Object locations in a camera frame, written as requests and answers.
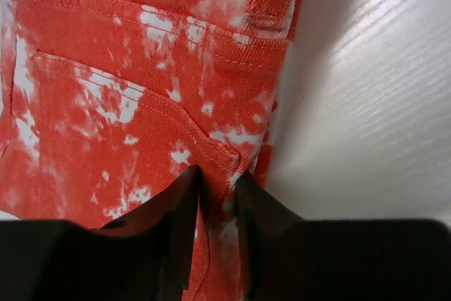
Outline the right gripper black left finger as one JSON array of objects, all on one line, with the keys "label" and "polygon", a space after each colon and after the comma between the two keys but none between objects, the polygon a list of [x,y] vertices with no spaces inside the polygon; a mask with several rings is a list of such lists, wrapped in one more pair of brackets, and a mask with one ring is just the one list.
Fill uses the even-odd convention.
[{"label": "right gripper black left finger", "polygon": [[101,228],[1,223],[2,300],[180,300],[188,289],[201,172]]}]

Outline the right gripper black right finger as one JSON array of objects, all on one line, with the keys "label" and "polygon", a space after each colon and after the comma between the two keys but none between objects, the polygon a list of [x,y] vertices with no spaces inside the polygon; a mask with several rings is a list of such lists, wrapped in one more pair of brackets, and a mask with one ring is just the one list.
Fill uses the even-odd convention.
[{"label": "right gripper black right finger", "polygon": [[433,219],[310,221],[250,173],[235,210],[246,300],[449,300],[450,229]]}]

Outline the red white patterned garment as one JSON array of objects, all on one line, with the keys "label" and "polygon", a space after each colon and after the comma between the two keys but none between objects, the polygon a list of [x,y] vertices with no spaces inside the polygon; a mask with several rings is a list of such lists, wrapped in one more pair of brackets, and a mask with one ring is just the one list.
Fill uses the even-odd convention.
[{"label": "red white patterned garment", "polygon": [[184,300],[241,300],[233,193],[264,183],[302,0],[1,0],[1,210],[105,225],[205,179]]}]

